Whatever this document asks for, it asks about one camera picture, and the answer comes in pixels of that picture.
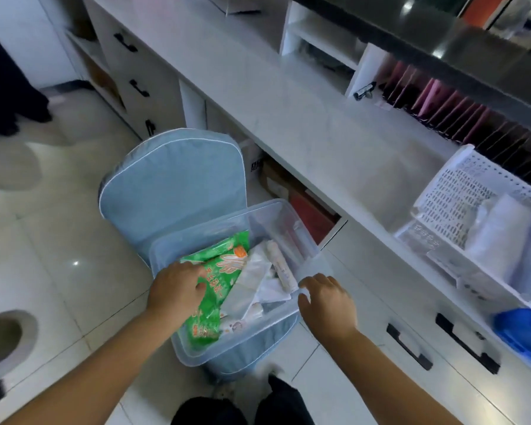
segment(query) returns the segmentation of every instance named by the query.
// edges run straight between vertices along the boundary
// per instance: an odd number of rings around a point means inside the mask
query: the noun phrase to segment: chair backrest
[[[246,208],[238,144],[225,134],[180,128],[140,143],[107,174],[99,209],[144,262],[164,233]]]

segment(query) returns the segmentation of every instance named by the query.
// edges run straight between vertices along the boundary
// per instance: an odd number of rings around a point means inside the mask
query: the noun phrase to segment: person's leg
[[[270,393],[256,412],[255,425],[290,423],[291,425],[314,425],[299,391],[275,375],[269,375]]]
[[[183,403],[171,425],[248,425],[242,412],[230,400],[197,397]]]

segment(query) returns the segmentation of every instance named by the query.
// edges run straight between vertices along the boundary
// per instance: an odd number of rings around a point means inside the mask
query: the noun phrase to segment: plastic container
[[[531,359],[531,309],[498,314],[494,318],[494,331],[514,350]]]
[[[531,186],[474,150],[461,147],[415,201],[413,220],[396,237],[437,265],[489,311],[531,308],[531,232],[509,283],[489,274],[464,251],[480,203],[509,194],[531,210]]]
[[[311,235],[293,207],[286,200],[270,200],[248,209],[163,235],[156,240],[149,253],[149,262],[155,275],[178,258],[206,248],[239,231],[250,231],[250,247],[265,239],[275,240],[297,280],[328,273],[328,266]],[[265,314],[242,331],[220,337],[205,349],[191,347],[186,329],[182,326],[171,337],[177,358],[188,367],[205,364],[227,350],[245,342],[255,334],[298,312],[299,291],[284,303],[264,305]]]

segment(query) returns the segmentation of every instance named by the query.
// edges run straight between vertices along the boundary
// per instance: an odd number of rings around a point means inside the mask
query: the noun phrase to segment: forearm
[[[360,332],[356,331],[346,340],[328,342],[325,348],[379,425],[460,425]]]
[[[104,424],[142,364],[168,336],[169,329],[154,325],[150,315],[136,317],[4,425]]]

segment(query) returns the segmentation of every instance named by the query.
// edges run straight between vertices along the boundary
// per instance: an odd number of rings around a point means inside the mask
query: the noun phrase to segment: white countertop
[[[208,0],[93,1],[321,199],[497,338],[448,280],[389,233],[454,153],[453,143],[375,99],[346,99],[302,56],[280,56],[283,17],[225,17]]]

